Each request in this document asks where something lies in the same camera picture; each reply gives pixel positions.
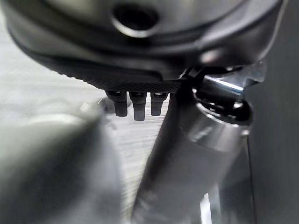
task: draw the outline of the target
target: shiny metal surface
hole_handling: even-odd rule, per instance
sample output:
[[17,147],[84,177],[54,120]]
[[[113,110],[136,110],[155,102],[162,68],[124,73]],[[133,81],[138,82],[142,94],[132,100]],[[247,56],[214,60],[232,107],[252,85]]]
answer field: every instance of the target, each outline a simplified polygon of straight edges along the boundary
[[242,151],[251,111],[243,121],[227,119],[199,104],[190,91],[180,90],[171,98],[137,192],[134,224],[188,218]]
[[0,127],[0,223],[120,223],[119,164],[101,109],[49,108]]
[[244,89],[265,80],[266,63],[261,61],[254,65],[244,66],[236,71],[225,74],[205,75],[203,82],[198,89],[200,92],[207,92],[213,96],[241,99]]
[[62,12],[94,26],[113,30],[112,11],[119,4],[134,3],[157,11],[160,21],[152,34],[192,29],[210,23],[245,0],[45,0]]

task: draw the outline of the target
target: blurry object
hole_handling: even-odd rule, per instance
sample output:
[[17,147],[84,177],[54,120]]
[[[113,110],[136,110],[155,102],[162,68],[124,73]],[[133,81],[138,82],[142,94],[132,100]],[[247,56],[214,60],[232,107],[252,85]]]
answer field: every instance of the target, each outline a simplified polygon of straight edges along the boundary
[[[213,209],[204,205],[215,185],[224,187],[220,182],[249,134],[251,108],[243,99],[244,87],[263,81],[252,72],[264,71],[260,61],[273,44],[286,2],[1,3],[9,32],[23,52],[59,74],[104,89],[117,116],[127,116],[128,95],[138,121],[145,119],[148,92],[153,116],[160,115],[171,95],[132,219],[170,224],[190,216],[203,198],[202,210]],[[236,210],[224,221],[232,223]]]
[[0,223],[120,223],[119,163],[101,108],[52,110],[0,127]]

